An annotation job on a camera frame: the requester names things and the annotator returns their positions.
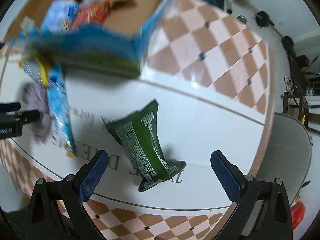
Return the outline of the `grey plastic chair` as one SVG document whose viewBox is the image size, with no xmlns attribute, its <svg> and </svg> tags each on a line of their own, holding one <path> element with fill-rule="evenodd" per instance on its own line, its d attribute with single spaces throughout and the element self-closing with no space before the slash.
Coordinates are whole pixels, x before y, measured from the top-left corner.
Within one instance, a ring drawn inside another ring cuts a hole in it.
<svg viewBox="0 0 320 240">
<path fill-rule="evenodd" d="M 275 113 L 267 129 L 268 141 L 262 146 L 250 174 L 262 181 L 280 178 L 284 182 L 289 205 L 294 206 L 309 171 L 312 146 L 304 125 L 296 118 Z"/>
</svg>

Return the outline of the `green snack packet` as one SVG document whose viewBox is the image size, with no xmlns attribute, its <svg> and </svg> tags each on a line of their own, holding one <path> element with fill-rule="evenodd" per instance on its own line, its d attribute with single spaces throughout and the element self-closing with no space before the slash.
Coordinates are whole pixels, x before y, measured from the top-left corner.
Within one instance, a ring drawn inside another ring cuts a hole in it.
<svg viewBox="0 0 320 240">
<path fill-rule="evenodd" d="M 139 192 L 171 180 L 187 165 L 165 159 L 157 135 L 157 113 L 158 102 L 153 100 L 140 111 L 105 125 L 141 176 Z"/>
</svg>

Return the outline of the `pink purple cloth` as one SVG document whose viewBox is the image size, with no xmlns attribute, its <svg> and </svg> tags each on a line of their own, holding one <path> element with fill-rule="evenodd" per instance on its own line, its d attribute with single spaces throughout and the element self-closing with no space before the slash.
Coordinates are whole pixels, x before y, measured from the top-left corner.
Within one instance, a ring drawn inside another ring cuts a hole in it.
<svg viewBox="0 0 320 240">
<path fill-rule="evenodd" d="M 47 99 L 47 90 L 42 84 L 32 82 L 24 87 L 22 101 L 29 111 L 38 110 L 40 118 L 37 122 L 29 124 L 38 144 L 45 144 L 52 130 L 52 116 Z"/>
</svg>

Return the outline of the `barbell on floor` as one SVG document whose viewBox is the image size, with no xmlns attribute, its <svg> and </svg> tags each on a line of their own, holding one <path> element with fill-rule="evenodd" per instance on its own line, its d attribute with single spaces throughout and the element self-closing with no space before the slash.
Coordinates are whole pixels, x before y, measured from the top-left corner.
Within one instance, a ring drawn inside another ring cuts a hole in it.
<svg viewBox="0 0 320 240">
<path fill-rule="evenodd" d="M 265 11 L 259 11 L 255 14 L 255 22 L 261 28 L 270 28 L 275 31 L 281 38 L 281 43 L 284 49 L 291 53 L 294 49 L 294 42 L 291 37 L 283 36 L 275 27 L 274 23 L 271 21 L 271 18 L 268 13 Z"/>
</svg>

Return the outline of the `blue tissue pack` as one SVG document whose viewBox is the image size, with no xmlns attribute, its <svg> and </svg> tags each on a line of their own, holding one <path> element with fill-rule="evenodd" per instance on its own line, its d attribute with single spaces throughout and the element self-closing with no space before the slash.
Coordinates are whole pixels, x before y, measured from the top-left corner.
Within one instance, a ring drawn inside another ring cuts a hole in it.
<svg viewBox="0 0 320 240">
<path fill-rule="evenodd" d="M 80 4 L 75 1 L 53 1 L 43 19 L 41 31 L 67 31 L 73 23 L 79 8 Z"/>
</svg>

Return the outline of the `silver yellow scrubbing glove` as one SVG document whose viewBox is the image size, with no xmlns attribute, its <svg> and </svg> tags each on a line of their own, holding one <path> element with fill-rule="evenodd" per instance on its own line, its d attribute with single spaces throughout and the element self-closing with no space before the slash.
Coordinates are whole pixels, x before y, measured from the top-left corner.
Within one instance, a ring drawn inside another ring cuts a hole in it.
<svg viewBox="0 0 320 240">
<path fill-rule="evenodd" d="M 52 64 L 40 56 L 30 57 L 18 62 L 18 66 L 35 82 L 49 87 L 49 72 Z"/>
</svg>

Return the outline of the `chrome dumbbell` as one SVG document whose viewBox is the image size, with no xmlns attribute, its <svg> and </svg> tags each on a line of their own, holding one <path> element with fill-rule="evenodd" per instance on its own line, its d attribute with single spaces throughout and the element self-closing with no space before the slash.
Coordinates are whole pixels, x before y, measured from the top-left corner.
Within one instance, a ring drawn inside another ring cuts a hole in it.
<svg viewBox="0 0 320 240">
<path fill-rule="evenodd" d="M 241 22 L 242 24 L 246 25 L 247 24 L 247 18 L 245 18 L 245 16 L 243 15 L 239 15 L 236 17 L 236 19 Z"/>
</svg>

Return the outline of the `open cardboard box blue print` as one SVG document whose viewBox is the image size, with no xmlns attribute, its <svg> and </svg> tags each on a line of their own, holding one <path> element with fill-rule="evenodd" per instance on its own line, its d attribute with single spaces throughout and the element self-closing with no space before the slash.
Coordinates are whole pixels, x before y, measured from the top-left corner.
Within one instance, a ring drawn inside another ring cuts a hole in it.
<svg viewBox="0 0 320 240">
<path fill-rule="evenodd" d="M 141 74 L 153 33 L 173 2 L 116 2 L 102 24 L 89 23 L 58 33 L 41 31 L 41 23 L 54 1 L 28 0 L 9 27 L 6 44 L 56 62 L 132 76 Z"/>
</svg>

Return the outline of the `dark wooden chair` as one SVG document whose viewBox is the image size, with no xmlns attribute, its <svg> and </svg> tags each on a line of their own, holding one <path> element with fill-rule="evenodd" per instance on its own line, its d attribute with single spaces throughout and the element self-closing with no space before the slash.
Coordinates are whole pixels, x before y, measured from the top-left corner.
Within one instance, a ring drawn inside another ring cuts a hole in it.
<svg viewBox="0 0 320 240">
<path fill-rule="evenodd" d="M 320 124 L 319 114 L 310 112 L 311 109 L 319 108 L 319 105 L 309 105 L 306 97 L 302 94 L 290 95 L 289 92 L 284 92 L 280 98 L 283 100 L 283 114 L 288 115 L 289 108 L 298 109 L 298 121 L 300 121 L 309 132 L 317 135 L 320 134 L 320 131 L 309 127 L 310 122 L 317 125 Z"/>
</svg>

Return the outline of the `red bag with plush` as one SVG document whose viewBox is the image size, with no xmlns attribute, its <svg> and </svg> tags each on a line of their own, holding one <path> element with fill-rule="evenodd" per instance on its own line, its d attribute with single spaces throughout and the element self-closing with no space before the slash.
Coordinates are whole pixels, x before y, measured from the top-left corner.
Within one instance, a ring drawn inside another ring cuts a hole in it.
<svg viewBox="0 0 320 240">
<path fill-rule="evenodd" d="M 297 226 L 303 221 L 306 212 L 306 207 L 301 201 L 300 197 L 295 199 L 295 204 L 291 206 L 291 218 L 292 218 L 292 230 L 295 230 Z"/>
</svg>

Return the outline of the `blue long snack tube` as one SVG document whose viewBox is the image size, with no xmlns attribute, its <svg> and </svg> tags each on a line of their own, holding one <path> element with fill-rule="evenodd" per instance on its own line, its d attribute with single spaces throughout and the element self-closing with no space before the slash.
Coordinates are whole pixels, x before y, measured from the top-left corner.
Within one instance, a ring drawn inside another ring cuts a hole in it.
<svg viewBox="0 0 320 240">
<path fill-rule="evenodd" d="M 60 63 L 54 64 L 48 73 L 48 104 L 54 121 L 53 137 L 55 143 L 74 158 L 75 142 L 69 117 L 69 105 L 65 88 L 65 78 Z"/>
</svg>

